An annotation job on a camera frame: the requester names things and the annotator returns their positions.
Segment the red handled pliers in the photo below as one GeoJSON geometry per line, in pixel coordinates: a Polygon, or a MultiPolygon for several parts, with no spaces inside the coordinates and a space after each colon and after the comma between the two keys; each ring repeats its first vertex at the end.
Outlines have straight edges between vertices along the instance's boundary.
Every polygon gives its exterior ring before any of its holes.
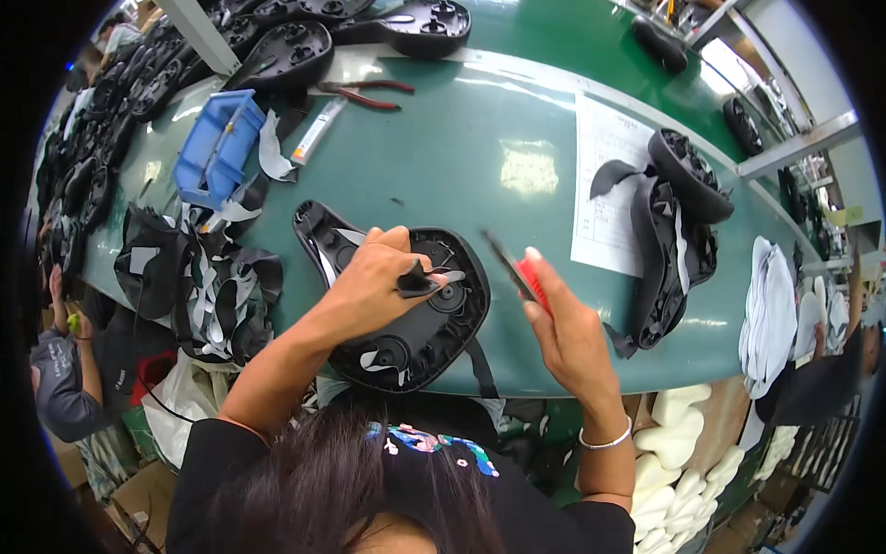
{"type": "Polygon", "coordinates": [[[386,81],[386,80],[378,80],[378,81],[356,81],[356,82],[321,82],[317,84],[317,89],[321,92],[328,92],[330,94],[339,94],[348,100],[353,100],[357,104],[365,105],[369,108],[376,108],[377,110],[400,110],[399,104],[392,104],[391,102],[382,102],[380,100],[373,100],[372,98],[364,97],[359,92],[354,92],[353,90],[348,89],[399,89],[403,92],[415,92],[416,88],[407,85],[404,82],[398,81],[386,81]]]}

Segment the paper document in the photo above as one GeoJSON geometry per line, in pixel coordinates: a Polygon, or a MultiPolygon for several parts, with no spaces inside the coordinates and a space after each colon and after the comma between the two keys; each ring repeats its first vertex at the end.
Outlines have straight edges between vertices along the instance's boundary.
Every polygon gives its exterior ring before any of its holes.
{"type": "Polygon", "coordinates": [[[653,129],[583,95],[575,97],[578,167],[570,259],[642,277],[643,261],[631,226],[631,199],[638,180],[627,178],[608,193],[590,198],[600,166],[622,160],[639,169],[651,162],[646,143],[653,129]]]}

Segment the silver bangle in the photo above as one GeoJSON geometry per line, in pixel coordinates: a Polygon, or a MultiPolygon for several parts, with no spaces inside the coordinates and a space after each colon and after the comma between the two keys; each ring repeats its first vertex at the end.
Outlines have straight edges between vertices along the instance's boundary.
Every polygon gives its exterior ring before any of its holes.
{"type": "Polygon", "coordinates": [[[611,449],[612,447],[619,444],[624,439],[631,436],[631,429],[633,429],[633,421],[631,420],[631,417],[628,416],[627,414],[625,414],[625,417],[627,417],[627,429],[625,430],[624,433],[622,433],[622,435],[620,437],[618,437],[613,442],[607,442],[606,444],[587,444],[585,442],[585,440],[581,437],[581,435],[585,434],[585,428],[582,427],[581,430],[579,431],[579,444],[588,450],[611,449]]]}

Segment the white plastic bag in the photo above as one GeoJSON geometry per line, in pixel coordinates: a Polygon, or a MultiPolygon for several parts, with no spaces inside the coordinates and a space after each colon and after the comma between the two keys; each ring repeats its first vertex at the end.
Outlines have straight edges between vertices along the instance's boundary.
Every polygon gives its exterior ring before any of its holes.
{"type": "MultiPolygon", "coordinates": [[[[195,371],[203,371],[196,360],[183,350],[178,351],[178,361],[159,385],[152,389],[157,398],[173,412],[199,421],[218,415],[218,409],[194,382],[195,371]]],[[[182,467],[184,450],[188,446],[191,423],[164,410],[156,400],[146,394],[142,397],[144,416],[157,441],[160,451],[175,467],[182,467]]]]}

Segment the red tool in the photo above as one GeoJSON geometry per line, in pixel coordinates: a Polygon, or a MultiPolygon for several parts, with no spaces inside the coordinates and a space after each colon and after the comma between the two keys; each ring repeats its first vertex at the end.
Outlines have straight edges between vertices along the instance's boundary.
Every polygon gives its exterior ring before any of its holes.
{"type": "Polygon", "coordinates": [[[537,302],[550,314],[551,308],[548,305],[548,297],[541,290],[539,279],[535,276],[535,269],[532,268],[529,260],[526,260],[526,258],[520,261],[515,260],[490,230],[482,229],[480,234],[489,243],[489,247],[492,248],[495,257],[508,270],[510,280],[517,286],[523,298],[537,302]]]}
{"type": "Polygon", "coordinates": [[[416,88],[407,85],[404,82],[398,81],[356,81],[356,82],[321,82],[317,84],[317,89],[321,92],[329,92],[331,94],[339,94],[348,100],[353,100],[357,104],[365,105],[366,107],[376,108],[377,110],[399,110],[399,104],[392,104],[391,102],[382,102],[381,100],[373,100],[372,98],[364,97],[359,92],[354,92],[353,90],[348,89],[399,89],[403,92],[415,92],[416,88]]]}

